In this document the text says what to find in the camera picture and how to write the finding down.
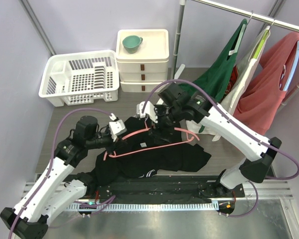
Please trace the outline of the pink hanger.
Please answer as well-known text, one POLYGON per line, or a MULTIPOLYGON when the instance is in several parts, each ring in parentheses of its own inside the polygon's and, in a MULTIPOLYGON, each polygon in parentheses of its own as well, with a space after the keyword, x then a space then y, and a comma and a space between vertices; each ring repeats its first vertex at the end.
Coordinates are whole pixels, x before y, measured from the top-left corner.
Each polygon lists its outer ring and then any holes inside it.
MULTIPOLYGON (((137 134, 140 134, 142 132, 147 132, 150 130, 150 127, 147 125, 146 123, 147 120, 144 121, 144 125, 145 128, 144 129, 140 129, 134 132, 131 132, 130 134, 124 136, 122 139, 128 139, 132 136, 135 136, 137 134)), ((199 137, 192 131, 189 131, 187 129, 183 129, 183 128, 179 128, 179 127, 174 127, 174 129, 176 131, 180 131, 180 132, 185 132, 186 133, 186 138, 187 141, 182 141, 182 142, 177 142, 177 143, 170 143, 170 144, 166 144, 166 145, 160 145, 160 146, 155 146, 155 147, 148 147, 148 148, 143 148, 143 149, 139 149, 136 151, 132 151, 132 152, 128 152, 128 153, 124 153, 124 154, 119 154, 117 155, 116 152, 114 151, 113 155, 108 155, 107 152, 105 152, 103 160, 106 161, 107 157, 110 158, 119 158, 119 157, 123 157, 123 156, 127 156, 127 155, 132 155, 132 154, 136 154, 136 153, 140 153, 143 151, 149 151, 149 150, 154 150, 154 149, 159 149, 159 148, 165 148, 165 147, 171 147, 171 146, 175 146, 175 145, 180 145, 180 144, 185 144, 185 143, 190 143, 192 142, 195 138, 200 141, 199 137)))

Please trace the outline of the black t shirt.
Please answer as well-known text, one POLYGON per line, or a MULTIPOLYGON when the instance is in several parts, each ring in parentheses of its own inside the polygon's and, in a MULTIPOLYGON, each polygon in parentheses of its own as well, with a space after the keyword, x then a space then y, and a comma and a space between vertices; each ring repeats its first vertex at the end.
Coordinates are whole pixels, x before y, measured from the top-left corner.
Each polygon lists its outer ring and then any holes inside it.
POLYGON ((148 132, 129 137, 118 146, 115 152, 126 154, 118 158, 104 158, 104 152, 96 158, 95 168, 88 174, 97 186, 105 186, 119 176, 127 178, 146 178, 157 174, 158 170, 197 172, 204 167, 211 154, 198 144, 177 144, 157 148, 158 144, 148 132))

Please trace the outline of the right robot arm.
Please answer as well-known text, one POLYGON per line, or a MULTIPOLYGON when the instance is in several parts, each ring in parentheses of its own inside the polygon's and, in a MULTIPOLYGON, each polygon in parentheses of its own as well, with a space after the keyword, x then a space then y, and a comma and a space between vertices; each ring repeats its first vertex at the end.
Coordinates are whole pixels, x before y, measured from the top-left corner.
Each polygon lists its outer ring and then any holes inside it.
POLYGON ((238 148, 245 158, 230 169, 223 170, 214 183, 207 186, 205 196, 225 197, 233 189, 247 181, 262 183, 279 151, 282 142, 273 137, 262 136, 230 115, 219 103, 194 83, 196 92, 191 96, 173 81, 158 86, 158 95, 165 103, 165 111, 158 116, 155 110, 148 111, 152 104, 146 100, 142 113, 150 116, 155 127, 166 129, 181 120, 192 120, 219 133, 238 148))

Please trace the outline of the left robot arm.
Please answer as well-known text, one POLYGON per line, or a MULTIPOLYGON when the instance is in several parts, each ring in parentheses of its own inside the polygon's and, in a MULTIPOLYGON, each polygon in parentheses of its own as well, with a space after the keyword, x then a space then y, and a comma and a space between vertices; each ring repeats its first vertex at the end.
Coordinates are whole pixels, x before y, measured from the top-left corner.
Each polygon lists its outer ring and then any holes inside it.
POLYGON ((96 180, 88 173, 79 173, 60 193, 54 195, 61 182, 88 155, 91 149, 112 149, 120 134, 126 132, 124 122, 112 118, 104 132, 98 120, 83 116, 70 135, 59 142, 52 160, 26 196, 13 208, 4 208, 0 218, 10 231, 21 239, 41 239, 54 219, 75 200, 92 198, 96 180))

